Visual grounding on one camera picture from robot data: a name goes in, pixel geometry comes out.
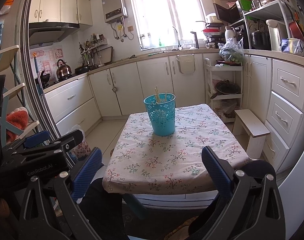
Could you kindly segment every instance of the copper kettle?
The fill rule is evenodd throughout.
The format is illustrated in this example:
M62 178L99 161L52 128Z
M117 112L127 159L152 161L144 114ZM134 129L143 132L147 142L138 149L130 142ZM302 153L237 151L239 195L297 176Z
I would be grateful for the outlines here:
M58 66L58 69L57 69L57 77L58 77L58 79L72 74L70 66L67 65L66 62L64 62L62 59L58 60L57 66Z

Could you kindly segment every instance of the water heater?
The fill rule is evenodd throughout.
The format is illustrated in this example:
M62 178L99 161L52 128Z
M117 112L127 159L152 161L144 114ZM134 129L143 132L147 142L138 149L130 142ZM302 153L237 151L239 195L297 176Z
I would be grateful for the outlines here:
M102 0L102 7L106 23L116 22L121 17L128 17L124 0Z

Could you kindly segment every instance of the countertop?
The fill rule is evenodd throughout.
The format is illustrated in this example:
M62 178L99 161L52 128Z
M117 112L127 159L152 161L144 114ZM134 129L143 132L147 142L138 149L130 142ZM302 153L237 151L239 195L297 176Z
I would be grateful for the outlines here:
M175 55L178 55L178 54L179 55L188 55L188 54L193 54L193 53L219 53L219 51L220 51L219 49L185 49L185 50L179 50L179 51L167 51L167 52L164 52L164 53L158 53L158 54L151 55L151 56L148 56L148 54L140 55L136 58L120 60L120 61L114 62L112 64L106 65L104 67L97 68L97 69L91 70L87 73L69 78L69 79L64 80L62 82L56 83L56 84L54 84L50 87L47 87L43 91L44 91L44 93L48 93L48 92L50 92L50 91L52 91L52 90L54 90L54 89L56 89L60 86L63 86L65 84L69 83L69 82L72 82L72 81L77 80L77 79L84 78L87 75L91 75L91 74L94 74L94 73L102 71L102 70L117 67L117 66L120 66L120 65L125 65L125 64L128 64L128 63L132 63L132 62L137 62L137 61L146 60L146 59L159 58L159 57L175 56ZM252 54L252 55L258 55L258 56L265 56L265 57L272 57L272 58L282 59L282 60L290 61L292 63L296 63L296 64L304 66L304 57L294 55L294 54L290 54L290 53L281 52L281 51L245 49L244 53L245 54Z

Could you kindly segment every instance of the basket rim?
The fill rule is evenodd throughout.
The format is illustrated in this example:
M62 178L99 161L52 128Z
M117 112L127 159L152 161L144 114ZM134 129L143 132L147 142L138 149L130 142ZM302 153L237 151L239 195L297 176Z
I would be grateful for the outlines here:
M167 101L167 102L163 102L163 103L159 103L158 105L162 105L162 104L167 104L167 103L170 103L170 102L172 102L173 100L175 100L175 95L174 94L172 94L172 93L166 93L167 95L173 95L174 96L174 98L172 99L172 100L170 100L170 101ZM148 98L150 98L150 97L154 97L155 95L151 95L151 96L148 96L147 98L145 98L144 100L143 100L143 102L146 104L146 105L156 105L156 104L151 104L151 103L147 103L147 102L145 102L145 100L147 100Z

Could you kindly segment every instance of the dark floor mat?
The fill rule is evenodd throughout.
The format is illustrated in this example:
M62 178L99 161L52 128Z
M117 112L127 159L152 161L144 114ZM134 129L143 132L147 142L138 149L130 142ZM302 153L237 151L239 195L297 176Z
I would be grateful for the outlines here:
M198 216L203 210L164 210L148 208L148 217L140 220L126 204L122 204L125 231L129 236L147 240L163 240L164 237L183 224Z

